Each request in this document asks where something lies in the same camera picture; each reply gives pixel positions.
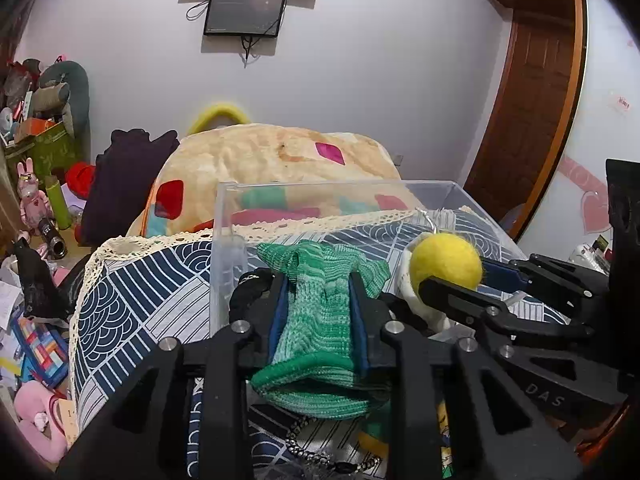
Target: wooden door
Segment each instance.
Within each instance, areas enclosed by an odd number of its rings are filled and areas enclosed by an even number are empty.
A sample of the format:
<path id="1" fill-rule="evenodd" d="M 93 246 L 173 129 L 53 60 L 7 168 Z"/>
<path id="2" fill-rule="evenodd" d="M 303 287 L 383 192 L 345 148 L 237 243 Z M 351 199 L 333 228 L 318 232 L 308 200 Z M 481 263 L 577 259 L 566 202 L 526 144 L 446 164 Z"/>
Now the wooden door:
<path id="1" fill-rule="evenodd" d="M 529 197 L 564 105 L 574 55 L 570 22 L 514 14 L 510 46 L 465 190 L 496 221 Z"/>

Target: yellow felt ball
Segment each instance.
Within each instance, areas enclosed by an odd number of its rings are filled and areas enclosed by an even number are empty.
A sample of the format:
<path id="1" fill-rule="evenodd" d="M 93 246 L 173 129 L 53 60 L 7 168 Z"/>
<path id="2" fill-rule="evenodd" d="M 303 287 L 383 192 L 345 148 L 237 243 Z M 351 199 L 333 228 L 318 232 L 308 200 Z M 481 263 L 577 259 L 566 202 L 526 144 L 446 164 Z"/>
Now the yellow felt ball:
<path id="1" fill-rule="evenodd" d="M 421 241 L 409 261 L 411 286 L 434 276 L 476 290 L 482 280 L 482 262 L 476 249 L 464 238 L 438 233 Z"/>

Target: beige blanket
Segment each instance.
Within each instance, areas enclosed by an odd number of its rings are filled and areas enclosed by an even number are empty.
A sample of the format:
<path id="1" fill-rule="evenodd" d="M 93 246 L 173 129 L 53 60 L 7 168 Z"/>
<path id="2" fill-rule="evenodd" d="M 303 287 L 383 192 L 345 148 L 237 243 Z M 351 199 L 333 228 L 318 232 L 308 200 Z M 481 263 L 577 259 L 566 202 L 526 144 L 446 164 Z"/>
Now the beige blanket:
<path id="1" fill-rule="evenodd" d="M 386 149 L 369 137 L 268 124 L 228 126 L 181 141 L 127 235 L 172 235 L 210 226 L 219 182 L 399 179 Z M 261 212 L 270 221 L 279 212 L 285 212 L 283 218 L 302 218 L 417 205 L 402 185 L 375 186 L 368 192 L 356 186 L 323 186 L 314 189 L 313 197 L 309 194 L 308 189 L 287 188 L 283 195 L 281 189 L 261 188 L 238 196 L 232 212 L 251 209 L 253 222 L 261 220 Z"/>

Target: clutter pile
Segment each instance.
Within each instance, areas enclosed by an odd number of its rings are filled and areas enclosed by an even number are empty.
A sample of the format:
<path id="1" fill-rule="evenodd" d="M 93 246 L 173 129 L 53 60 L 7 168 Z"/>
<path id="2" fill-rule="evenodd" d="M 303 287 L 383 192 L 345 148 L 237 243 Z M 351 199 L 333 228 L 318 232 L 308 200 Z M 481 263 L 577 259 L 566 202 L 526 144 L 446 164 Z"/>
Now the clutter pile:
<path id="1" fill-rule="evenodd" d="M 57 463 L 67 449 L 61 403 L 71 398 L 70 280 L 68 270 L 43 260 L 25 236 L 0 267 L 0 400 L 31 447 Z"/>
<path id="2" fill-rule="evenodd" d="M 49 174 L 61 180 L 84 153 L 89 135 L 84 69 L 66 60 L 46 69 L 37 59 L 14 62 L 0 90 L 0 139 L 8 167 L 30 156 L 41 187 Z"/>

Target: black screen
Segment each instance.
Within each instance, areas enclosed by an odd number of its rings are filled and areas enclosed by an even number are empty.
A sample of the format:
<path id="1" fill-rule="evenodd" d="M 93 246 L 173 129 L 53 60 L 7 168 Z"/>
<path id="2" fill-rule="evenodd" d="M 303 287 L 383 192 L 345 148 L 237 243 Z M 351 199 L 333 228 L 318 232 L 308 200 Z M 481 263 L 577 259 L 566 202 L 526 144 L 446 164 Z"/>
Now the black screen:
<path id="1" fill-rule="evenodd" d="M 284 0 L 210 0 L 204 34 L 278 35 Z"/>

